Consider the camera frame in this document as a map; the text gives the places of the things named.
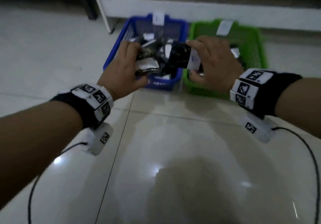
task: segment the left hand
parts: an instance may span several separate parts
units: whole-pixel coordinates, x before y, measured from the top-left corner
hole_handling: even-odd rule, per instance
[[[113,100],[118,100],[144,87],[147,76],[136,80],[136,57],[140,44],[124,40],[120,43],[117,57],[106,67],[97,84],[104,86]]]

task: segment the white tile floor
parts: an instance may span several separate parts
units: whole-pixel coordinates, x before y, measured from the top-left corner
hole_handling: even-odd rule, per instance
[[[108,35],[101,19],[63,6],[2,4],[0,17],[1,116],[96,82],[120,31]],[[271,68],[321,76],[320,45],[269,38],[265,49]],[[257,141],[237,125],[243,113],[229,101],[179,92],[141,89],[118,100],[103,152],[74,149],[42,176],[33,223],[312,223],[307,149],[281,131],[268,144]],[[320,140],[274,120],[302,134],[321,162]],[[1,223],[27,222],[30,188],[0,212]]]

